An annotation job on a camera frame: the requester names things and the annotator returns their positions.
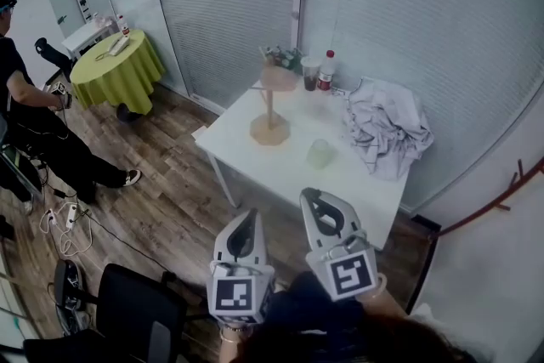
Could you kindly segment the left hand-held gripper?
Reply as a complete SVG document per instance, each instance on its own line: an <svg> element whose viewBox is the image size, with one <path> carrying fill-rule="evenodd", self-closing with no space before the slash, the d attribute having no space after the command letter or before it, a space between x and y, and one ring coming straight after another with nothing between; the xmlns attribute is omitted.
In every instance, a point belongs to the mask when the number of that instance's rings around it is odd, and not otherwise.
<svg viewBox="0 0 544 363"><path fill-rule="evenodd" d="M208 311L223 324L261 324L274 291L263 220L256 208L238 215L217 235Z"/></svg>

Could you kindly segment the pale green cup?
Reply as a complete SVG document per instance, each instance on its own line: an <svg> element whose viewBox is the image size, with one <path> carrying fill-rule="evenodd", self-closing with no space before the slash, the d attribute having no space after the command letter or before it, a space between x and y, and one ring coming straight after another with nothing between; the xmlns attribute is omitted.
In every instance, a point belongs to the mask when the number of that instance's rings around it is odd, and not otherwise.
<svg viewBox="0 0 544 363"><path fill-rule="evenodd" d="M309 147L306 162L314 169L321 170L328 166L335 156L335 149L324 139L316 139Z"/></svg>

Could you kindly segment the wooden cup stand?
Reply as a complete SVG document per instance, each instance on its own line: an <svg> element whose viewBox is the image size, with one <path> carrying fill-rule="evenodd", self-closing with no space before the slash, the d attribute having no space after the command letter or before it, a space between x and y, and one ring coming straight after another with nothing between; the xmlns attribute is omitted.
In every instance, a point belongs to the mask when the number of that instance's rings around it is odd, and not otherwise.
<svg viewBox="0 0 544 363"><path fill-rule="evenodd" d="M264 49L259 47L259 51L263 56L263 68L266 65L273 65L264 54ZM261 116L257 116L250 123L250 135L260 145L277 146L286 141L290 136L290 124L274 109L275 93L289 92L272 92L264 90L259 79L259 85L252 87L260 92L261 97L266 106L266 111Z"/></svg>

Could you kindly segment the pink translucent cup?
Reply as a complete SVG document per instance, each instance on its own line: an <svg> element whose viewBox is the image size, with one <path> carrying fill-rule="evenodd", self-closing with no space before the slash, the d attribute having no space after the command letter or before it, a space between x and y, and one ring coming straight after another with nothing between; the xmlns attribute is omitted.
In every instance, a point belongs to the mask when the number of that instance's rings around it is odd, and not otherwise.
<svg viewBox="0 0 544 363"><path fill-rule="evenodd" d="M272 92L291 92L298 82L298 76L276 65L266 65L260 77L260 83L264 90Z"/></svg>

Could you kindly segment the person's right forearm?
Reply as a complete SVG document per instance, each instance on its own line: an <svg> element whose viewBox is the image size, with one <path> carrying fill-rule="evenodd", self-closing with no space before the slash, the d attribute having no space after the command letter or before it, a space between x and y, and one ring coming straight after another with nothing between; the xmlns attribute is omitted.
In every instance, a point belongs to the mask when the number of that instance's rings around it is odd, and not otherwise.
<svg viewBox="0 0 544 363"><path fill-rule="evenodd" d="M386 315L405 318L407 313L387 290L388 279L377 274L377 287L355 297L370 315Z"/></svg>

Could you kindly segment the white table leg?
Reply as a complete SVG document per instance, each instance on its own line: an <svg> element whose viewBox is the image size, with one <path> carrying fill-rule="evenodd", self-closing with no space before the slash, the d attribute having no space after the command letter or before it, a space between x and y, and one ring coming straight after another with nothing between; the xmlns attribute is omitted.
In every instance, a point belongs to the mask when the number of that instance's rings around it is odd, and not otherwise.
<svg viewBox="0 0 544 363"><path fill-rule="evenodd" d="M231 189L230 181L232 177L230 168L224 162L220 161L216 156L209 152L207 153L207 157L210 161L213 171L216 174L218 183L220 184L227 201L233 208L238 208L240 206L240 199Z"/></svg>

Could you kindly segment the person's dark trousers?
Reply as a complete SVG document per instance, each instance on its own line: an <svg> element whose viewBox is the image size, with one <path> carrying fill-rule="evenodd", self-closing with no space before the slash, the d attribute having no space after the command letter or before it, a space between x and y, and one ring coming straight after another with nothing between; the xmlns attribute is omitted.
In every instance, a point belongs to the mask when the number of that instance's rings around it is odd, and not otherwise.
<svg viewBox="0 0 544 363"><path fill-rule="evenodd" d="M334 302L304 272L271 298L262 325L244 342L247 363L353 363L366 359L366 312L354 298Z"/></svg>

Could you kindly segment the crumpled white shirt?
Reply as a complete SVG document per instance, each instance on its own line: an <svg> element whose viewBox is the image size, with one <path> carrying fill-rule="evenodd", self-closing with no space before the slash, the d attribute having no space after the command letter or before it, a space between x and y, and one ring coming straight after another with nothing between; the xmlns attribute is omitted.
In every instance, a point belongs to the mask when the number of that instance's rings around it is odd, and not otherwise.
<svg viewBox="0 0 544 363"><path fill-rule="evenodd" d="M343 122L370 174L404 177L434 142L421 100L408 88L362 77L348 93Z"/></svg>

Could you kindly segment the black office chair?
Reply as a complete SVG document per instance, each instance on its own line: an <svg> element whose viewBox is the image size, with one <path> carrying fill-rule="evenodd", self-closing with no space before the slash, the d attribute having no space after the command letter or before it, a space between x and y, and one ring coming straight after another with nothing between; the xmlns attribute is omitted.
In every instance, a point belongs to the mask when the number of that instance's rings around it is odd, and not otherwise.
<svg viewBox="0 0 544 363"><path fill-rule="evenodd" d="M118 264L107 264L98 295L65 278L65 262L55 271L54 297L96 306L95 328L55 339L27 339L28 363L179 363L188 305L164 281Z"/></svg>

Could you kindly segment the red coat rack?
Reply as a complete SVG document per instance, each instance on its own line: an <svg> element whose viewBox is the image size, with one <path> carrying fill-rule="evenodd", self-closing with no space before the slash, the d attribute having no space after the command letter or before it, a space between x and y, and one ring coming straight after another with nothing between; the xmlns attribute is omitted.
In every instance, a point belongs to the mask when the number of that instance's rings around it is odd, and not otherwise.
<svg viewBox="0 0 544 363"><path fill-rule="evenodd" d="M520 189L525 187L538 173L544 175L544 156L526 173L523 171L523 163L521 159L518 159L518 171L513 175L510 185L504 190L498 197L490 201L474 213L468 215L466 218L458 221L449 227L434 233L428 237L429 241L437 241L440 237L449 235L450 233L471 224L478 218L483 217L485 214L493 209L498 209L506 212L510 212L510 206L507 206L504 201L508 200L511 196L517 193Z"/></svg>

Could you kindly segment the person's white sleeve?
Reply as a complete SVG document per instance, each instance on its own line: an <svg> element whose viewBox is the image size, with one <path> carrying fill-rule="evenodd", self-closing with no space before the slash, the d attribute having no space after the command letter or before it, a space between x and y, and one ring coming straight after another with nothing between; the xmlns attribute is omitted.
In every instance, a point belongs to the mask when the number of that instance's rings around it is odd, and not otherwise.
<svg viewBox="0 0 544 363"><path fill-rule="evenodd" d="M413 309L408 318L431 327L450 344L467 351L477 363L495 363L495 352L487 344L471 338L460 328L455 328L434 317L431 307L427 303L420 304Z"/></svg>

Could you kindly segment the potted flowers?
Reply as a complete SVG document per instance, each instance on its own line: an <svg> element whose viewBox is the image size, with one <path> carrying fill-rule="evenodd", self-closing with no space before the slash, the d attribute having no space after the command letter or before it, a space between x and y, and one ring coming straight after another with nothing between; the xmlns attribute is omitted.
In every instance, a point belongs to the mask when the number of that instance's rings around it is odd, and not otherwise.
<svg viewBox="0 0 544 363"><path fill-rule="evenodd" d="M294 71L297 74L301 71L302 52L298 48L282 48L281 46L267 47L264 54L273 65Z"/></svg>

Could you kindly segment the black round table base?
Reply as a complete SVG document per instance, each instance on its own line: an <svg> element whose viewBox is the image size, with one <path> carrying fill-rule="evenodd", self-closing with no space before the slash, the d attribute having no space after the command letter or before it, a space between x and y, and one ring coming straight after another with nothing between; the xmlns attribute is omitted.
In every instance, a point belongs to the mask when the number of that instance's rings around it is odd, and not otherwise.
<svg viewBox="0 0 544 363"><path fill-rule="evenodd" d="M116 118L125 124L131 124L138 121L143 115L137 112L130 111L125 104L119 104L116 108Z"/></svg>

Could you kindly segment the black wheeled chair base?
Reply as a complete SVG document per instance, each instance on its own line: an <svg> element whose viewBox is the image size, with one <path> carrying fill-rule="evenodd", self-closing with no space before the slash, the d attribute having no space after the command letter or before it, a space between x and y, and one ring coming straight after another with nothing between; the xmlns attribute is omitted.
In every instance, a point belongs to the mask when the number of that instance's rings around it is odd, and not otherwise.
<svg viewBox="0 0 544 363"><path fill-rule="evenodd" d="M88 329L90 325L90 315L79 292L85 292L79 267L71 260L60 259L54 272L54 302L65 337Z"/></svg>

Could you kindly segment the green tablecloth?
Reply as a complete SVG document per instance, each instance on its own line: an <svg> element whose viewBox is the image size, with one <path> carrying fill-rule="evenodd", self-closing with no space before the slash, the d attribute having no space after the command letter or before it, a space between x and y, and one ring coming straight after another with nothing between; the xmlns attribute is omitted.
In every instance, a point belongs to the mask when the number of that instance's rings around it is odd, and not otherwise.
<svg viewBox="0 0 544 363"><path fill-rule="evenodd" d="M121 35L118 32L97 43L75 63L73 93L83 109L107 102L146 115L152 109L154 85L166 69L141 30L130 31L128 46L116 56L109 55L107 49Z"/></svg>

